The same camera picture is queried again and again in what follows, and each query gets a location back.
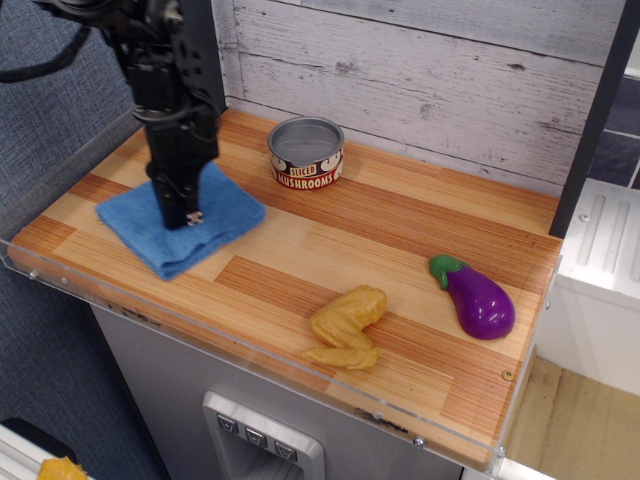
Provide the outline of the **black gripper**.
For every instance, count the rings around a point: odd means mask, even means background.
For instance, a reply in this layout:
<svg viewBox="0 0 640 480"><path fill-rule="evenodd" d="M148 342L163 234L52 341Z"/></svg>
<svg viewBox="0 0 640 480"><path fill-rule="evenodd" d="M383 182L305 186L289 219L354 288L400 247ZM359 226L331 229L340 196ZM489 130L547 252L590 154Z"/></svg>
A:
<svg viewBox="0 0 640 480"><path fill-rule="evenodd" d="M145 126L151 151L146 173L168 230L203 221L200 175L218 156L217 131L217 120L209 114Z"/></svg>

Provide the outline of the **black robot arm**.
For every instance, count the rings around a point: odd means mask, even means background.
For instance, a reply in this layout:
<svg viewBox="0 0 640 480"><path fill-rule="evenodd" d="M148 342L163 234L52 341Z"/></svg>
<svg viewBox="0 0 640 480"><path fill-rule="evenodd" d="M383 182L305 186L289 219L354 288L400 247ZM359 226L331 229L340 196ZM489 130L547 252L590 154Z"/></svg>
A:
<svg viewBox="0 0 640 480"><path fill-rule="evenodd" d="M101 32L129 85L143 123L164 226L202 222L200 173L218 155L226 104L216 34L185 1L41 1L51 15Z"/></svg>

